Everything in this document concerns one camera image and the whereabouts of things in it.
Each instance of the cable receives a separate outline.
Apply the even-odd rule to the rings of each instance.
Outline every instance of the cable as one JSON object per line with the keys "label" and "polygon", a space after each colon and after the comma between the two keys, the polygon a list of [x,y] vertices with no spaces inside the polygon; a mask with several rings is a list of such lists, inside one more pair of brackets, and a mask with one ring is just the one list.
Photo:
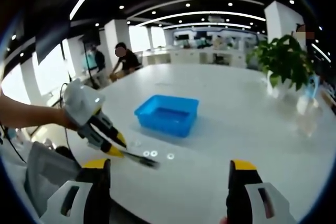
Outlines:
{"label": "cable", "polygon": [[[63,102],[63,95],[62,95],[62,91],[63,91],[63,87],[64,86],[67,86],[68,83],[63,83],[62,86],[61,86],[61,89],[59,91],[59,107],[60,109],[62,109],[62,102]],[[72,151],[71,151],[71,148],[70,148],[70,145],[69,145],[69,138],[68,138],[68,132],[67,132],[67,129],[64,127],[64,132],[65,132],[65,139],[67,141],[67,146],[68,146],[68,149],[70,150],[72,156],[73,156],[73,160],[76,162],[76,164],[78,165],[78,167],[81,167],[81,165],[79,164],[79,162],[76,160],[75,156],[73,155]]]}
{"label": "cable", "polygon": [[4,132],[5,138],[7,138],[7,140],[9,141],[10,145],[13,147],[14,151],[16,152],[16,154],[19,156],[19,158],[22,160],[23,163],[27,164],[27,162],[22,158],[22,156],[20,155],[20,153],[17,151],[17,149],[14,147],[13,143],[11,142],[11,138],[8,135],[8,130],[6,130],[2,123],[0,122],[0,127]]}

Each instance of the desk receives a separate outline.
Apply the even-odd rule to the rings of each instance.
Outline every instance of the desk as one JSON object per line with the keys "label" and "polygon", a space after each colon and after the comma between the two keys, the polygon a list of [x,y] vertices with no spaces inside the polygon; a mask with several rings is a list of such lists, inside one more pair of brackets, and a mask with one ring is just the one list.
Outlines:
{"label": "desk", "polygon": [[[290,202],[300,220],[311,209],[331,172],[335,117],[323,112],[310,138],[296,130],[294,106],[268,97],[257,71],[217,65],[153,65],[101,92],[104,113],[128,142],[129,150],[157,151],[159,170],[123,158],[111,160],[111,197],[152,224],[213,224],[226,215],[229,161],[258,167]],[[198,118],[187,138],[140,128],[134,110],[154,94],[199,99]],[[69,131],[80,164],[105,155]]]}
{"label": "desk", "polygon": [[240,50],[215,50],[212,48],[204,49],[163,49],[156,51],[144,51],[140,53],[143,57],[143,65],[152,65],[155,63],[213,63],[213,54],[230,56],[230,65],[237,68],[246,68],[246,53]]}

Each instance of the blue tray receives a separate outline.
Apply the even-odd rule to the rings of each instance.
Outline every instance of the blue tray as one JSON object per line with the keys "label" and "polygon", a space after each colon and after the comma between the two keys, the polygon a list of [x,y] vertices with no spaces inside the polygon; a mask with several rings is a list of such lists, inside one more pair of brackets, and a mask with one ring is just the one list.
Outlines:
{"label": "blue tray", "polygon": [[134,114],[142,127],[186,137],[197,117],[198,100],[154,95],[138,107]]}

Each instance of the white pillar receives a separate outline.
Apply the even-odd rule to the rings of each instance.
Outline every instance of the white pillar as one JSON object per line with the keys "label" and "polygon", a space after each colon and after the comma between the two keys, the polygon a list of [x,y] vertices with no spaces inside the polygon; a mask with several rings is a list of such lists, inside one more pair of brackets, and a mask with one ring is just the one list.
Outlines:
{"label": "white pillar", "polygon": [[118,57],[114,52],[117,43],[124,42],[132,50],[127,21],[125,19],[111,20],[105,25],[105,35],[112,66],[115,66],[118,62]]}
{"label": "white pillar", "polygon": [[166,39],[167,46],[174,45],[174,33],[173,30],[164,30],[164,37]]}
{"label": "white pillar", "polygon": [[37,85],[34,67],[33,67],[33,58],[29,58],[23,64],[21,64],[21,71],[23,82],[26,86],[27,94],[30,99],[31,104],[33,105],[46,105],[46,101],[42,98],[40,90]]}
{"label": "white pillar", "polygon": [[147,33],[148,33],[148,39],[149,39],[149,45],[151,46],[151,50],[154,50],[154,45],[153,45],[153,36],[152,36],[152,30],[150,27],[147,27]]}
{"label": "white pillar", "polygon": [[268,42],[281,38],[296,30],[297,24],[304,24],[300,14],[291,8],[274,1],[265,8]]}

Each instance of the office wall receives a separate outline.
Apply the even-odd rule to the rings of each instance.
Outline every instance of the office wall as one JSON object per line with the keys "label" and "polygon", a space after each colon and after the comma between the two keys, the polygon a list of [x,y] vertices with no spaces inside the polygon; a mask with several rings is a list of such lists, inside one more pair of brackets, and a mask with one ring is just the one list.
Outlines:
{"label": "office wall", "polygon": [[164,30],[164,38],[167,46],[174,45],[174,30]]}
{"label": "office wall", "polygon": [[[68,39],[73,68],[75,69],[76,76],[82,75],[82,60],[85,55],[83,43],[79,40],[81,36],[82,35]],[[105,55],[106,69],[110,72],[112,71],[112,60],[109,54],[105,32],[99,31],[99,36],[100,46],[98,46],[97,49]]]}
{"label": "office wall", "polygon": [[268,41],[290,35],[297,24],[304,24],[303,17],[293,9],[277,1],[265,8]]}

